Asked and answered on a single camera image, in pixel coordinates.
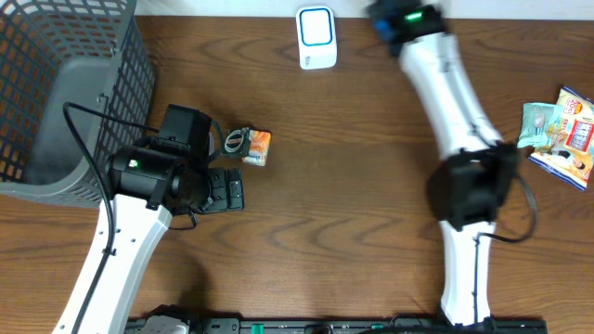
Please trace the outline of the light green snack packet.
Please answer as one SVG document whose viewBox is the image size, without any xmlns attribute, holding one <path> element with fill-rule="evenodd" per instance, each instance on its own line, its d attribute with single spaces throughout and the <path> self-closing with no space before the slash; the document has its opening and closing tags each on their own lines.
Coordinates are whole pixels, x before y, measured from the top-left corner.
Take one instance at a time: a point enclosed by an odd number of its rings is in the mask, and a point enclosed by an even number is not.
<svg viewBox="0 0 594 334">
<path fill-rule="evenodd" d="M 561 120 L 563 107 L 547 103 L 525 103 L 518 148 L 546 148 L 552 144 L 552 135 Z"/>
</svg>

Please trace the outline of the large beige snack bag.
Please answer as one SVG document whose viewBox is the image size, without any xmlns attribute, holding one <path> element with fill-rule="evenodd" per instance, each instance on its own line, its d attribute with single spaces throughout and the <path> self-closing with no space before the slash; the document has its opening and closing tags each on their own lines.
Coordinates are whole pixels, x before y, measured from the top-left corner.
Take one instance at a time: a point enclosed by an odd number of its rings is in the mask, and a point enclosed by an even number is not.
<svg viewBox="0 0 594 334">
<path fill-rule="evenodd" d="M 563 86 L 555 106 L 561 113 L 545 127 L 549 142 L 528 160 L 585 191 L 593 171 L 593 100 Z"/>
</svg>

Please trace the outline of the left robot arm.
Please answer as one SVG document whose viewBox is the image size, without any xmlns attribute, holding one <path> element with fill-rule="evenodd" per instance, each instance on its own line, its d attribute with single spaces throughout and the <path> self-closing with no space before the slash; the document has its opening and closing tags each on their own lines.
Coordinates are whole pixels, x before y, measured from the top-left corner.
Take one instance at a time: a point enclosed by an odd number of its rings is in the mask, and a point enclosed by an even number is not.
<svg viewBox="0 0 594 334">
<path fill-rule="evenodd" d="M 168 106 L 161 127 L 119 148 L 99 166 L 67 102 L 63 115 L 102 197 L 97 229 L 57 333 L 123 333 L 149 260 L 174 217 L 244 209 L 238 169 L 212 167 L 219 124 L 188 107 Z"/>
</svg>

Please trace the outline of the dark green round-logo packet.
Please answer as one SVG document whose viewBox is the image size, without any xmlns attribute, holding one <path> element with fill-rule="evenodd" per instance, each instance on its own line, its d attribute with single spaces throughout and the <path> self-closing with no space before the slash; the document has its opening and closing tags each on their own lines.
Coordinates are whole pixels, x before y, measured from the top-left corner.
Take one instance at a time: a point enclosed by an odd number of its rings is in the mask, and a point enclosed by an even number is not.
<svg viewBox="0 0 594 334">
<path fill-rule="evenodd" d="M 249 127 L 230 132 L 224 141 L 222 154 L 234 159 L 247 157 L 252 143 L 252 135 L 253 130 Z"/>
</svg>

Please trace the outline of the orange small snack packet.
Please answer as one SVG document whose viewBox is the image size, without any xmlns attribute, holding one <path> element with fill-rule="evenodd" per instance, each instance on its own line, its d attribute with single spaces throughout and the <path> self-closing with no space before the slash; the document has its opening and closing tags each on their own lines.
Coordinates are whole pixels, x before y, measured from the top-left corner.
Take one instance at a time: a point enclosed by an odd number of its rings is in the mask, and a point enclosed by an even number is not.
<svg viewBox="0 0 594 334">
<path fill-rule="evenodd" d="M 242 161 L 264 167 L 267 162 L 272 135 L 269 132 L 250 130 L 248 134 L 248 152 L 242 158 Z"/>
</svg>

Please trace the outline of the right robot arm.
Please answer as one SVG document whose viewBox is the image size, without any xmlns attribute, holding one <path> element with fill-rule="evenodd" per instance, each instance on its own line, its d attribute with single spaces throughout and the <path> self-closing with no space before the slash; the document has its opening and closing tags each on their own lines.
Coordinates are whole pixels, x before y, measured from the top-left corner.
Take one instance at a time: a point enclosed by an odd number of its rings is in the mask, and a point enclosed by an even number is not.
<svg viewBox="0 0 594 334">
<path fill-rule="evenodd" d="M 453 326 L 479 326 L 491 315 L 490 238 L 516 172 L 516 149 L 504 143 L 484 113 L 458 38 L 438 7 L 375 1 L 367 12 L 417 92 L 437 143 L 440 164 L 426 191 L 444 242 L 441 310 Z"/>
</svg>

